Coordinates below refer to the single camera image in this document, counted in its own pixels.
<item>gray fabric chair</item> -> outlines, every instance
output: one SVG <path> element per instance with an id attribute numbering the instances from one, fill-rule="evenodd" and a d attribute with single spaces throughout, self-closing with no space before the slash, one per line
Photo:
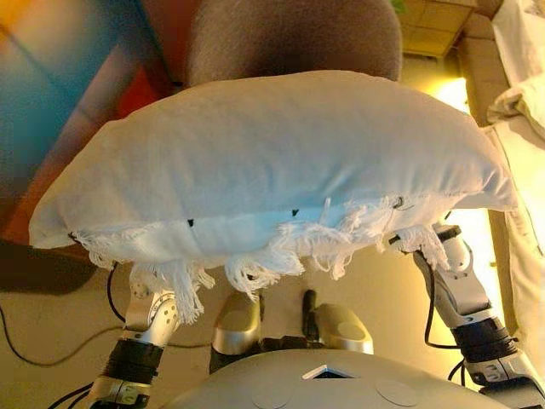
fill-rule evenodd
<path id="1" fill-rule="evenodd" d="M 324 69 L 399 79 L 401 31 L 388 0 L 203 0 L 184 82 Z"/>

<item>pillow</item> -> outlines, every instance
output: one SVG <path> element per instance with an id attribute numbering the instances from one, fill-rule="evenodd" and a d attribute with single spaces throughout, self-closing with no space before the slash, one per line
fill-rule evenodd
<path id="1" fill-rule="evenodd" d="M 532 0 L 504 0 L 492 20 L 511 86 L 545 72 L 545 20 L 525 13 Z"/>
<path id="2" fill-rule="evenodd" d="M 528 78 L 498 96 L 488 107 L 491 124 L 522 113 L 536 133 L 545 139 L 545 73 Z"/>
<path id="3" fill-rule="evenodd" d="M 80 242 L 131 282 L 174 289 L 182 321 L 203 306 L 205 268 L 254 291 L 333 278 L 397 232 L 446 263 L 430 223 L 450 208 L 515 206 L 495 148 L 466 114 L 384 78 L 342 71 L 221 81 L 106 124 L 45 193 L 36 247 Z"/>

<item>fringe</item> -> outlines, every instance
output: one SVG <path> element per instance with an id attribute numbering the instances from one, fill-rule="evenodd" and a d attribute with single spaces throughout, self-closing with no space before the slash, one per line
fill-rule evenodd
<path id="1" fill-rule="evenodd" d="M 449 269 L 449 259 L 437 234 L 429 226 L 413 226 L 396 232 L 400 240 L 394 244 L 401 251 L 422 251 L 431 268 Z"/>
<path id="2" fill-rule="evenodd" d="M 172 290 L 176 294 L 176 307 L 180 322 L 192 324 L 204 312 L 197 291 L 201 285 L 210 289 L 215 280 L 195 262 L 176 260 L 162 264 L 136 263 L 130 273 L 131 285 L 142 283 L 150 291 Z"/>
<path id="3" fill-rule="evenodd" d="M 265 249 L 230 256 L 225 262 L 226 276 L 232 286 L 245 292 L 255 301 L 255 292 L 275 284 L 283 275 L 300 275 L 304 267 L 300 256 L 310 256 L 314 266 L 329 272 L 332 279 L 345 274 L 353 253 L 367 245 L 384 251 L 382 240 L 395 212 L 397 196 L 386 197 L 377 205 L 347 205 L 347 215 L 335 227 L 325 226 L 330 198 L 318 222 L 288 222 L 278 231 Z M 100 234 L 78 232 L 76 238 L 89 250 L 91 261 L 103 268 L 111 268 L 107 258 L 111 243 L 131 240 L 154 228 L 132 229 L 123 233 Z M 435 268 L 448 268 L 445 249 L 435 232 L 426 226 L 405 228 L 396 232 L 401 238 L 396 246 L 402 251 L 421 250 L 427 262 Z M 131 285 L 144 284 L 151 291 L 172 290 L 176 294 L 181 322 L 191 324 L 204 311 L 197 291 L 201 285 L 211 288 L 214 279 L 204 272 L 204 265 L 193 260 L 165 263 L 136 263 L 130 276 Z"/>

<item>black cable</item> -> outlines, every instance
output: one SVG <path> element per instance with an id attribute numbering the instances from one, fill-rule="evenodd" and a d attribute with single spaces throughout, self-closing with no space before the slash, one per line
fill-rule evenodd
<path id="1" fill-rule="evenodd" d="M 453 378 L 453 377 L 456 375 L 456 373 L 458 372 L 458 370 L 459 370 L 460 368 L 462 368 L 462 367 L 463 367 L 463 360 L 461 360 L 460 362 L 458 362 L 458 363 L 456 364 L 456 366 L 455 366 L 454 368 L 452 368 L 452 371 L 450 371 L 449 376 L 447 377 L 447 379 L 448 379 L 449 381 L 451 381 L 452 378 Z"/>
<path id="2" fill-rule="evenodd" d="M 116 271 L 116 268 L 118 267 L 118 265 L 119 265 L 119 263 L 115 262 L 113 264 L 112 271 L 108 275 L 108 282 L 106 283 L 106 294 L 108 295 L 108 302 L 110 303 L 110 308 L 112 309 L 112 312 L 116 315 L 116 317 L 118 317 L 124 323 L 125 322 L 125 317 L 123 317 L 119 313 L 119 311 L 116 308 L 115 304 L 113 303 L 113 299 L 112 299 L 112 278 L 113 278 L 113 273 Z"/>
<path id="3" fill-rule="evenodd" d="M 424 342 L 428 347 L 438 348 L 438 349 L 460 349 L 457 345 L 441 345 L 438 343 L 431 343 L 429 341 L 429 334 L 432 330 L 433 323 L 433 310 L 435 304 L 435 274 L 430 269 L 430 289 L 429 289 L 429 309 L 427 311 L 427 322 L 426 330 L 424 331 Z"/>
<path id="4" fill-rule="evenodd" d="M 11 349 L 11 352 L 13 352 L 14 355 L 17 358 L 19 358 L 20 360 L 22 360 L 23 362 L 25 362 L 25 363 L 27 363 L 29 365 L 33 365 L 33 366 L 40 366 L 42 368 L 50 368 L 51 366 L 60 365 L 63 362 L 66 362 L 67 360 L 69 360 L 71 357 L 73 357 L 79 351 L 81 351 L 88 343 L 95 340 L 97 337 L 99 337 L 99 336 L 101 336 L 103 334 L 106 334 L 107 332 L 110 332 L 110 331 L 121 330 L 122 329 L 120 326 L 111 326 L 109 328 L 105 328 L 104 330 L 98 331 L 94 335 L 87 338 L 85 341 L 83 341 L 83 343 L 81 343 L 81 345 L 79 345 L 77 348 L 75 348 L 70 354 L 68 354 L 68 355 L 66 355 L 66 356 L 64 356 L 64 357 L 62 357 L 62 358 L 60 358 L 58 360 L 51 361 L 51 362 L 37 362 L 35 360 L 29 360 L 28 358 L 23 356 L 19 351 L 17 351 L 17 349 L 13 345 L 13 342 L 11 341 L 11 337 L 9 336 L 9 332 L 8 332 L 8 322 L 6 320 L 6 316 L 5 316 L 4 312 L 3 312 L 3 309 L 2 309 L 1 305 L 0 305 L 0 315 L 2 315 L 3 333 L 6 336 L 6 341 L 8 342 L 8 346 L 9 346 L 9 349 Z"/>
<path id="5" fill-rule="evenodd" d="M 74 407 L 76 407 L 77 403 L 83 399 L 85 399 L 87 397 L 87 395 L 89 394 L 89 391 L 85 391 L 83 392 L 81 395 L 79 395 L 76 399 L 74 399 L 72 401 L 72 403 L 69 405 L 69 407 L 67 409 L 73 409 Z"/>
<path id="6" fill-rule="evenodd" d="M 460 385 L 466 386 L 466 366 L 462 363 L 462 368 L 460 369 Z"/>
<path id="7" fill-rule="evenodd" d="M 69 400 L 73 396 L 76 396 L 77 394 L 81 394 L 82 392 L 85 392 L 85 391 L 91 389 L 92 386 L 93 386 L 93 383 L 91 382 L 91 383 L 88 383 L 85 386 L 82 386 L 80 389 L 76 389 L 76 390 L 70 392 L 69 394 L 64 395 L 62 398 L 59 398 L 58 400 L 56 400 L 50 407 L 48 407 L 48 409 L 55 409 L 62 402 L 65 402 L 66 400 Z"/>

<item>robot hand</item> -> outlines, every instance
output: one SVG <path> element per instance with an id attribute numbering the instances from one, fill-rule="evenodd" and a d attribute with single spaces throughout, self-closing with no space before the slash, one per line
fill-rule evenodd
<path id="1" fill-rule="evenodd" d="M 174 292 L 131 290 L 123 334 L 89 393 L 92 409 L 146 407 L 164 347 L 180 323 Z"/>
<path id="2" fill-rule="evenodd" d="M 450 268 L 437 266 L 432 270 L 420 251 L 413 257 L 435 308 L 464 356 L 471 378 L 485 386 L 481 393 L 509 407 L 545 407 L 542 380 L 497 318 L 475 276 L 473 253 L 463 241 L 461 229 L 441 223 L 433 229 L 443 243 Z"/>

